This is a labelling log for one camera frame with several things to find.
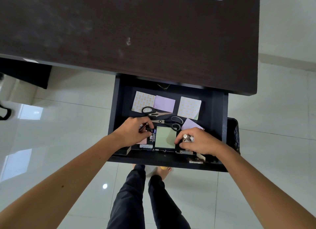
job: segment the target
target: person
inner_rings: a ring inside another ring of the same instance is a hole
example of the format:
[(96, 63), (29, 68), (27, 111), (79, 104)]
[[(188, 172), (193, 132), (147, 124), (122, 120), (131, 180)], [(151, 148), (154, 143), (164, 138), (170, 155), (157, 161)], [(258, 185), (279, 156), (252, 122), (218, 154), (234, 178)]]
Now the person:
[[(138, 132), (142, 123), (154, 127), (148, 117), (128, 118), (113, 133), (103, 137), (88, 150), (31, 188), (0, 212), (0, 229), (57, 228), (115, 151), (150, 136), (150, 132)], [(180, 147), (201, 154), (211, 154), (225, 165), (263, 228), (316, 228), (316, 218), (312, 214), (231, 147), (198, 128), (181, 131), (174, 143), (179, 143), (184, 134), (193, 135), (194, 142), (182, 142)], [(181, 211), (164, 189), (162, 180), (169, 170), (157, 171), (149, 182), (148, 190), (156, 225), (158, 228), (189, 228)], [(108, 228), (145, 228), (142, 206), (144, 178), (144, 166), (134, 166), (117, 194)]]

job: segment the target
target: pink sticky note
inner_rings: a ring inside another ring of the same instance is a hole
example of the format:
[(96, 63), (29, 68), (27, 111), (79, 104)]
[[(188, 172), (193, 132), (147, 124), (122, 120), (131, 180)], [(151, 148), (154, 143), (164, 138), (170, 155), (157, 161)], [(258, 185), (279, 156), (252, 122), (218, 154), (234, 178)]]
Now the pink sticky note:
[(143, 141), (138, 142), (138, 143), (136, 143), (136, 144), (147, 144), (147, 138), (145, 138)]
[(200, 129), (203, 129), (203, 127), (201, 127), (200, 125), (198, 125), (197, 123), (193, 122), (191, 119), (186, 119), (186, 121), (184, 122), (184, 124), (182, 125), (181, 129), (185, 130), (185, 129), (189, 129), (189, 128), (193, 128), (193, 127), (198, 127)]
[(175, 103), (176, 100), (174, 99), (168, 99), (157, 95), (154, 103), (154, 108), (172, 113)]

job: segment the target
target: hand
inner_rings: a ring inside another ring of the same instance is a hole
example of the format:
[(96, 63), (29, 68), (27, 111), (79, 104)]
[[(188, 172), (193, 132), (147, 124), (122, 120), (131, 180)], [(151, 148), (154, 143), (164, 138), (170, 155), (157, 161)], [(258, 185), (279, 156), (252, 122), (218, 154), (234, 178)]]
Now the hand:
[(143, 123), (148, 123), (150, 128), (154, 128), (149, 117), (129, 117), (112, 133), (116, 137), (121, 148), (132, 146), (145, 138), (150, 137), (151, 132), (146, 132), (145, 129), (142, 133), (138, 132), (139, 126)]
[(226, 145), (211, 134), (197, 127), (182, 130), (178, 134), (174, 144), (178, 144), (184, 134), (194, 136), (194, 142), (182, 142), (180, 143), (180, 147), (200, 154), (211, 154), (216, 156), (218, 148)]

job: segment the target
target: forearm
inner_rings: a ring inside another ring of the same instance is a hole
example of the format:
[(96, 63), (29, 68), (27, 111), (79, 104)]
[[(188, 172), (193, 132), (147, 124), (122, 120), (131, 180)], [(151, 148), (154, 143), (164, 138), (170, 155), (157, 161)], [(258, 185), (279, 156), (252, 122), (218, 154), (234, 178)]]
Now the forearm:
[(0, 229), (57, 228), (105, 162), (120, 148), (119, 140), (113, 137), (102, 138), (10, 204), (0, 213)]
[(222, 146), (216, 155), (265, 229), (315, 228), (316, 218), (236, 151)]

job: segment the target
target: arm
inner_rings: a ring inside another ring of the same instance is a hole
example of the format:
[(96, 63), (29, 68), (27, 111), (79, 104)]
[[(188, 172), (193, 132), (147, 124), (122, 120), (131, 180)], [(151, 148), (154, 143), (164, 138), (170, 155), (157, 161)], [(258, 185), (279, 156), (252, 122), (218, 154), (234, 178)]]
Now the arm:
[(146, 122), (154, 127), (148, 117), (127, 119), (112, 134), (31, 188), (0, 213), (0, 229), (57, 228), (115, 151), (151, 135), (138, 132), (139, 126)]
[(263, 228), (316, 228), (316, 218), (312, 214), (231, 147), (196, 127), (181, 131), (175, 144), (180, 142), (183, 134), (194, 136), (194, 142), (180, 143), (180, 147), (201, 154), (211, 154), (224, 164)]

